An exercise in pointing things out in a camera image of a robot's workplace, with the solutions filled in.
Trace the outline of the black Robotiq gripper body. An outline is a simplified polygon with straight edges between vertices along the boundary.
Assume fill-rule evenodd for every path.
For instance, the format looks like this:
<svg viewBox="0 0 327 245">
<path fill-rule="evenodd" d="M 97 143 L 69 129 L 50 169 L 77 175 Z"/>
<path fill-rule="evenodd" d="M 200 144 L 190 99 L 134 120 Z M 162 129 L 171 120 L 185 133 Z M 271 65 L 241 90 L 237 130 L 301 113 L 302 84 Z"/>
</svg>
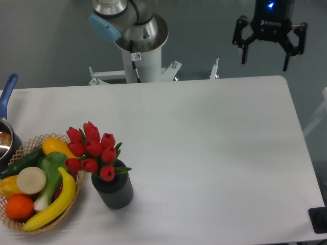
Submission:
<svg viewBox="0 0 327 245">
<path fill-rule="evenodd" d="M 291 31 L 292 0 L 256 0 L 254 16 L 250 23 L 256 39 L 278 42 Z"/>
</svg>

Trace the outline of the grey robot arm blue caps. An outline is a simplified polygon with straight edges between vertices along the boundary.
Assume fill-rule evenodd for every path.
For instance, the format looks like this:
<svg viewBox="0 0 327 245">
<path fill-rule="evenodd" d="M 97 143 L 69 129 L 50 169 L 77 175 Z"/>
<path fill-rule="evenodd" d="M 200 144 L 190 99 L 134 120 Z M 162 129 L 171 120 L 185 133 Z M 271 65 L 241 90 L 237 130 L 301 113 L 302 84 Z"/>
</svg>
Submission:
<svg viewBox="0 0 327 245">
<path fill-rule="evenodd" d="M 129 29 L 144 26 L 154 18 L 151 1 L 93 1 L 92 7 L 90 25 L 111 42 L 130 37 Z M 253 19 L 244 15 L 237 19 L 232 43 L 243 50 L 243 64 L 249 45 L 255 40 L 278 43 L 283 48 L 283 71 L 287 70 L 290 57 L 304 53 L 308 24 L 292 23 L 293 8 L 294 1 L 256 1 Z"/>
</svg>

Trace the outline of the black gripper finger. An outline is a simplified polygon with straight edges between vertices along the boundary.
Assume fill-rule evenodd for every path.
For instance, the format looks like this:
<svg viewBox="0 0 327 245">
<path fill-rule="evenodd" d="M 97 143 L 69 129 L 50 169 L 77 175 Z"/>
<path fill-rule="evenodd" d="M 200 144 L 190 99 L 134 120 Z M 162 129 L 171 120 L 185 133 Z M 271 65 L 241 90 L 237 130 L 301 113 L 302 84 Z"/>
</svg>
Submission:
<svg viewBox="0 0 327 245">
<path fill-rule="evenodd" d="M 251 20 L 244 15 L 241 15 L 235 25 L 235 30 L 233 34 L 232 44 L 237 45 L 238 48 L 242 50 L 242 60 L 241 64 L 245 64 L 247 61 L 248 47 L 257 39 L 257 34 L 253 32 L 246 39 L 242 38 L 243 29 L 251 25 Z"/>
<path fill-rule="evenodd" d="M 298 25 L 290 25 L 288 33 L 293 32 L 298 37 L 298 45 L 294 46 L 291 43 L 288 34 L 286 34 L 286 40 L 282 45 L 282 48 L 286 52 L 283 71 L 287 71 L 290 57 L 295 57 L 296 55 L 302 55 L 304 53 L 307 37 L 307 28 L 308 24 L 306 22 L 302 22 Z"/>
</svg>

